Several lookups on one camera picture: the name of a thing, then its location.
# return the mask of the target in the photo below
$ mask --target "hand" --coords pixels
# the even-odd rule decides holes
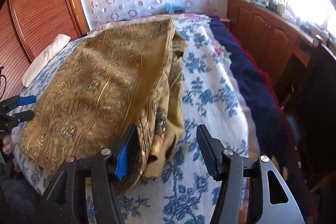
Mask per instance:
[[[3,143],[2,152],[4,152],[6,155],[11,153],[11,151],[12,151],[12,136],[11,135],[5,136],[2,139],[2,143]]]

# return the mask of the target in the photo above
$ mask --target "gold patterned fabric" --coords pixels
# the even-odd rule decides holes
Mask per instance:
[[[78,159],[109,147],[130,123],[138,149],[124,191],[139,177],[158,176],[184,131],[182,64],[187,43],[171,20],[104,30],[69,55],[36,103],[20,148],[54,174],[68,155]]]

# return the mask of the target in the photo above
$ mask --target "wooden cabinet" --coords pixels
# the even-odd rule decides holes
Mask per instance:
[[[251,7],[244,1],[239,1],[236,4],[235,21],[232,27],[232,33],[241,42],[243,47],[249,42],[249,30],[251,26],[252,14]]]
[[[283,22],[273,19],[269,44],[261,69],[265,70],[275,85],[290,59],[297,37]]]
[[[251,24],[246,49],[253,56],[258,66],[263,64],[269,46],[271,30],[270,16],[256,7],[251,8]]]
[[[243,0],[229,0],[231,32],[276,85],[290,59],[298,31],[279,15]]]

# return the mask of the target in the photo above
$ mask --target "wooden headboard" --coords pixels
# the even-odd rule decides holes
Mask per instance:
[[[71,40],[81,35],[69,0],[7,0],[0,10],[0,66],[7,77],[2,99],[20,92],[22,75],[59,33]]]

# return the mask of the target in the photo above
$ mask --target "bed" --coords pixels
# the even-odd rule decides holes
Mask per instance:
[[[151,17],[139,21],[157,19]],[[125,24],[130,22],[103,25],[87,37]],[[280,170],[283,171],[284,167],[288,170],[288,185],[304,218],[309,218],[309,195],[292,158],[286,124],[272,96],[273,90],[268,88],[267,77],[256,69],[253,61],[216,17],[180,15],[175,17],[174,25],[178,34],[189,43],[183,59],[185,132],[161,177],[139,180],[127,193],[119,195],[125,222],[209,223],[220,183],[209,177],[196,142],[196,127],[202,123],[214,138],[220,139],[225,147],[241,156],[250,154],[256,157],[260,150],[270,157],[274,156]],[[20,95],[36,95],[39,98],[67,56],[84,39],[70,42]],[[18,107],[15,112],[33,107]],[[26,179],[43,194],[52,175],[21,152],[18,141],[23,127],[24,124],[21,124],[12,132],[14,154]],[[243,196],[245,188],[246,180],[242,186]],[[89,222],[95,223],[89,182],[87,207]]]

